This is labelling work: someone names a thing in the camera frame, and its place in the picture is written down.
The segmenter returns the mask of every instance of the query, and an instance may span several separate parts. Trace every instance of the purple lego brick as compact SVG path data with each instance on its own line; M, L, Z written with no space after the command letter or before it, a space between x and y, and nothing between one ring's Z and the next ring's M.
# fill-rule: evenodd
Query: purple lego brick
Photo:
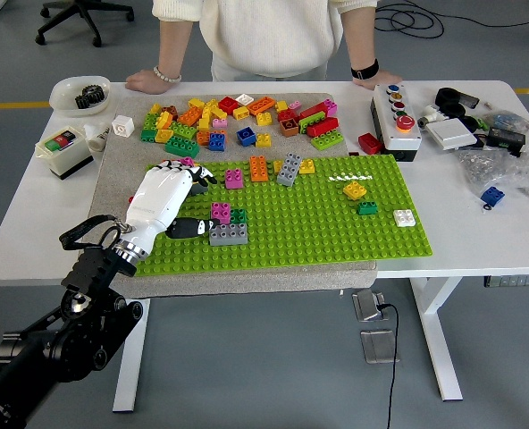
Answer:
M222 225L231 223L231 205L229 203L213 203L211 205L211 218L219 219Z
M328 116L334 116L338 112L338 105L330 100L330 98L326 98L323 102L328 107Z
M227 170L225 172L225 188L241 189L243 187L243 172L240 170L240 168L235 170Z

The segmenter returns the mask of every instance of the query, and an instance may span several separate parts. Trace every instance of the electrical cable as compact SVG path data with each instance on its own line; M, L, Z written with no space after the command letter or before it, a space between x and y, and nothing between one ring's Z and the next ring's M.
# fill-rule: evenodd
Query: electrical cable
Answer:
M396 306L393 304L381 304L376 306L376 308L382 311L384 308L392 307L396 312L396 334L393 347L393 366L391 369L391 385L390 385L390 401L388 402L388 425L387 429L390 429L391 424L391 398L393 396L393 385L396 382L396 358L398 357L398 328L399 328L399 313Z
M474 20L472 18L467 18L465 16L457 16L457 15L447 15L444 13L436 13L432 12L428 9L425 9L424 7L410 1L410 0L404 0L405 3L394 3L394 4L386 4L380 7L376 8L376 13L387 13L386 16L377 16L377 21L387 21L391 28L390 29L382 29L378 28L376 26L376 29L379 31L397 31L402 34L405 34L407 36L410 36L412 38L440 38L443 33L445 33L445 26L443 25L443 22L441 21L441 18L453 18L463 21L470 21L474 24L480 25L482 27L490 28L490 29L506 29L511 27L519 27L522 25L528 25L529 21L527 22L519 22L516 24L486 24L484 22L480 22L477 20ZM424 18L425 21L423 23L418 22L417 20L421 21L421 18ZM426 30L426 29L434 29L436 25L439 25L439 31L438 34L433 34L431 36L421 36L418 34L415 34L414 30Z

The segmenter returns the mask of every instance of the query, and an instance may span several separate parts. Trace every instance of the yellow lego brick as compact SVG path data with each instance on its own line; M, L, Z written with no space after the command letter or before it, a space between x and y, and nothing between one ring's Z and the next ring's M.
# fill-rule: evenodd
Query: yellow lego brick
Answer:
M273 161L274 174L278 174L282 168L284 161Z
M158 103L155 103L151 106L151 110L149 112L151 114L159 114L161 112L161 106Z
M199 131L209 131L211 129L211 126L209 125L209 119L208 118L199 119L199 124L197 126L197 129Z
M238 109L235 109L232 111L232 116L237 121L243 118L246 118L250 115L250 112L245 106L239 107Z
M227 113L221 110L219 107L213 107L211 113L219 119L227 119Z
M155 143L167 143L171 137L173 137L173 130L158 130Z
M300 169L298 170L300 174L313 174L315 172L315 163L312 159L304 159L300 163Z
M205 102L199 100L198 98L191 98L189 100L189 107L198 107L199 109L202 109L205 106Z
M274 105L274 108L276 109L276 113L279 114L283 110L289 110L289 107L286 104L286 101L277 101L276 105Z
M357 200L363 197L366 194L367 190L360 185L357 181L351 182L349 185L344 187L344 193L348 198Z
M273 125L273 116L269 113L256 114L256 125L264 127L265 125Z
M268 133L265 134L256 134L256 147L270 147L272 146L271 135Z

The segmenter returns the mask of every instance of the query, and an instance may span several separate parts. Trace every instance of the small blue object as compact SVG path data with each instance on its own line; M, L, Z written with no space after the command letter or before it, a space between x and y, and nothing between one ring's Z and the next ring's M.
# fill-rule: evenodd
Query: small blue object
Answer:
M481 200L487 203L491 207L495 207L495 205L502 200L502 198L505 197L505 194L495 188L494 186L491 186L488 188L483 195L481 196Z
M244 147L254 145L256 143L256 134L250 129L250 127L243 128L237 131L237 139Z
M209 150L216 152L225 151L225 136L224 134L211 133L209 138Z

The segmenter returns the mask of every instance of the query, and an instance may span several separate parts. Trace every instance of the gray floor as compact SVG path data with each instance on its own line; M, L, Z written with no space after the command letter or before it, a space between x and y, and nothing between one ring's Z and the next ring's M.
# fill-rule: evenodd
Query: gray floor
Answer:
M150 2L132 2L133 23L118 13L95 13L104 42L99 49L78 19L48 32L46 46L35 44L44 23L41 3L8 0L0 12L0 102L43 101L67 77L120 81L155 65L158 24ZM529 21L529 0L419 4L493 24ZM406 80L504 80L529 88L529 25L443 22L445 34L436 39L379 32L380 63ZM196 28L184 80L210 80L209 58ZM344 46L330 63L329 79L349 79ZM529 96L520 98L529 110ZM0 222L50 113L0 110ZM529 288L490 290L479 278L458 285L440 314L465 399L446 403L407 281L378 281L374 289L400 313L393 428L529 428ZM60 287L0 288L0 340L55 307L62 293ZM59 386L29 427L385 427L391 366L365 362L359 339L365 327L351 293L157 299L136 412L110 411L118 355L102 373Z

